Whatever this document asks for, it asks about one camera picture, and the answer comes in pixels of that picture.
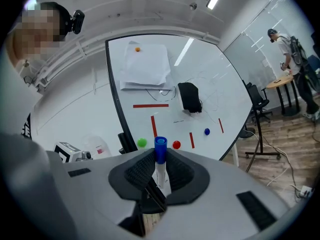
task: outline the man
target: man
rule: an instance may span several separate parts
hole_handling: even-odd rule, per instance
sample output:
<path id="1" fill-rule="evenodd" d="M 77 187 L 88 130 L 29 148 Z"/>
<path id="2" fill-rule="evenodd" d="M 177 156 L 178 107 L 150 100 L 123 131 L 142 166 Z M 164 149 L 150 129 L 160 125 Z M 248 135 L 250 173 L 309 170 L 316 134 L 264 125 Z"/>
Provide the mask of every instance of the man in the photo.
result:
<path id="1" fill-rule="evenodd" d="M 0 133 L 20 134 L 37 102 L 15 67 L 21 60 L 46 52 L 71 31 L 68 11 L 56 2 L 24 10 L 0 52 Z"/>
<path id="2" fill-rule="evenodd" d="M 289 67 L 292 70 L 293 78 L 298 92 L 301 98 L 306 102 L 306 113 L 303 114 L 303 116 L 316 121 L 320 117 L 319 106 L 313 99 L 311 89 L 306 80 L 304 68 L 297 65 L 292 59 L 290 37 L 286 34 L 279 34 L 272 28 L 268 30 L 267 34 L 272 42 L 277 42 L 280 51 L 285 56 L 285 62 L 281 69 L 284 71 Z"/>

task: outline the white wall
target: white wall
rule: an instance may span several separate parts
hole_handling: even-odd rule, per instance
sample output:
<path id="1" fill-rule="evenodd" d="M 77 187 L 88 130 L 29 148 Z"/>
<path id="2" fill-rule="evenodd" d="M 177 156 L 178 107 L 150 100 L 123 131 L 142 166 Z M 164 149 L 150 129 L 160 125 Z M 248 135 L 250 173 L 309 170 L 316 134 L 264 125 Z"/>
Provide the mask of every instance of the white wall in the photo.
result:
<path id="1" fill-rule="evenodd" d="M 221 35 L 218 47 L 225 51 L 249 23 L 261 12 L 270 0 L 247 0 L 245 6 L 233 18 Z"/>
<path id="2" fill-rule="evenodd" d="M 93 91 L 92 67 L 96 93 Z M 57 76 L 31 113 L 32 139 L 46 150 L 68 142 L 84 150 L 84 137 L 101 137 L 113 156 L 119 155 L 122 128 L 111 94 L 105 52 L 73 65 Z"/>

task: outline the whiteboard table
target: whiteboard table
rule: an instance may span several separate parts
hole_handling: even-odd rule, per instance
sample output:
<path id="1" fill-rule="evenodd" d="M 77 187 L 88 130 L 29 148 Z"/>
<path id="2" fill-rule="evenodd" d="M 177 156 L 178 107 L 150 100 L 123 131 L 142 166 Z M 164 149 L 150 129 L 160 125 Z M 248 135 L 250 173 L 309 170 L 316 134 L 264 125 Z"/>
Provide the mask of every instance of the whiteboard table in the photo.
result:
<path id="1" fill-rule="evenodd" d="M 106 60 L 111 92 L 123 132 L 133 145 L 139 138 L 145 138 L 145 148 L 154 147 L 154 120 L 156 133 L 167 138 L 168 148 L 172 148 L 174 141 L 180 141 L 180 150 L 221 160 L 243 129 L 252 103 L 237 71 L 211 43 L 193 40 L 180 63 L 174 66 L 188 40 L 189 37 L 165 34 L 107 40 Z M 166 46 L 176 88 L 178 83 L 193 83 L 199 90 L 201 113 L 183 112 L 177 89 L 120 90 L 119 75 L 124 67 L 126 47 L 131 41 Z M 168 104 L 168 107 L 134 108 L 134 105 L 141 104 Z M 209 135 L 204 133 L 206 128 L 210 129 Z"/>

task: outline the black tripod stand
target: black tripod stand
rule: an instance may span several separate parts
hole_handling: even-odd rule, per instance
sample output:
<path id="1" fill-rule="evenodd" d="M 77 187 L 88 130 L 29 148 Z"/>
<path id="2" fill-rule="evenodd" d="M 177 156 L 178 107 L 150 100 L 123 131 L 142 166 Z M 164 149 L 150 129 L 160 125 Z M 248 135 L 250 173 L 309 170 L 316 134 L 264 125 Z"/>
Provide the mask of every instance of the black tripod stand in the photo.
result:
<path id="1" fill-rule="evenodd" d="M 249 94 L 249 97 L 251 99 L 251 102 L 252 102 L 252 109 L 253 109 L 253 112 L 254 112 L 254 115 L 255 115 L 255 118 L 256 118 L 256 125 L 258 127 L 258 133 L 259 133 L 259 138 L 258 138 L 258 142 L 256 144 L 256 147 L 255 147 L 255 150 L 254 152 L 245 152 L 245 157 L 246 158 L 249 158 L 249 155 L 253 155 L 252 158 L 251 158 L 251 161 L 246 169 L 246 173 L 249 172 L 250 168 L 251 168 L 251 165 L 252 163 L 254 162 L 254 159 L 256 157 L 256 155 L 258 156 L 276 156 L 276 159 L 280 159 L 281 158 L 281 153 L 279 152 L 264 152 L 264 144 L 263 144 L 263 137 L 262 137 L 262 131 L 261 131 L 261 126 L 260 126 L 260 120 L 259 120 L 259 117 L 258 117 L 258 113 L 257 113 L 257 109 L 256 109 L 256 106 L 254 104 L 254 101 L 250 95 L 250 92 L 245 84 L 245 82 L 243 81 L 243 84 L 246 88 L 246 91 L 248 92 Z"/>

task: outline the wooden floor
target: wooden floor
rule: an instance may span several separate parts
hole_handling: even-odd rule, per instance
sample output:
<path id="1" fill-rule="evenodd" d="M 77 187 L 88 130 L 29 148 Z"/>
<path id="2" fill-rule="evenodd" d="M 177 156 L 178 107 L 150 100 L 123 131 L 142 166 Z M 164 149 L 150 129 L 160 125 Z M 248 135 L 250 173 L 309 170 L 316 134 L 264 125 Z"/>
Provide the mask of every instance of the wooden floor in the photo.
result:
<path id="1" fill-rule="evenodd" d="M 315 101 L 320 104 L 320 96 L 315 98 Z M 306 110 L 306 105 L 300 101 L 301 110 Z M 255 128 L 257 135 L 258 129 L 252 123 L 248 123 L 247 127 Z M 315 178 L 320 171 L 320 143 L 312 138 L 320 141 L 320 123 L 317 122 L 316 128 L 314 123 L 309 119 L 297 114 L 292 117 L 284 117 L 279 110 L 275 110 L 271 116 L 271 122 L 261 122 L 262 135 L 267 141 L 282 151 L 284 151 L 290 160 L 294 170 L 295 183 L 298 188 L 303 185 L 313 187 Z M 245 152 L 254 152 L 257 145 L 255 136 L 236 141 L 239 168 L 246 170 L 251 159 L 246 159 Z M 265 152 L 274 152 L 271 147 L 263 147 Z M 230 152 L 223 160 L 225 163 L 233 164 L 232 153 Z M 249 174 L 255 179 L 267 185 L 272 179 L 280 175 L 289 166 L 286 158 L 282 156 L 280 160 L 276 156 L 256 156 L 250 168 Z M 268 188 L 271 188 L 279 196 L 287 202 L 290 207 L 293 207 L 300 200 L 295 199 L 292 171 L 287 169 L 286 172 Z M 150 232 L 154 225 L 160 220 L 159 214 L 144 215 L 144 224 L 146 232 Z"/>

